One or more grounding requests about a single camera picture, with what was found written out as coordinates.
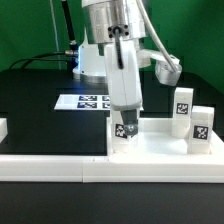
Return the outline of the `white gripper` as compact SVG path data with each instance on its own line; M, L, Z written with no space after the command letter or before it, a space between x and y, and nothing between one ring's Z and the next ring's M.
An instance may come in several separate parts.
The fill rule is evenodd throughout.
M142 91L137 52L133 41L121 42L123 69L118 67L114 43L104 46L105 68L111 109L122 111L124 132L127 136L138 133L137 110L142 107Z

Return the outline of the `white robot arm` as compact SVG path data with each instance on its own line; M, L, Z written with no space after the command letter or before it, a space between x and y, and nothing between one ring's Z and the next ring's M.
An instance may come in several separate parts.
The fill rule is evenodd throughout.
M138 133L142 107L137 48L146 36L136 0L82 0L84 41L79 46L74 75L105 82L110 111L120 115L128 136Z

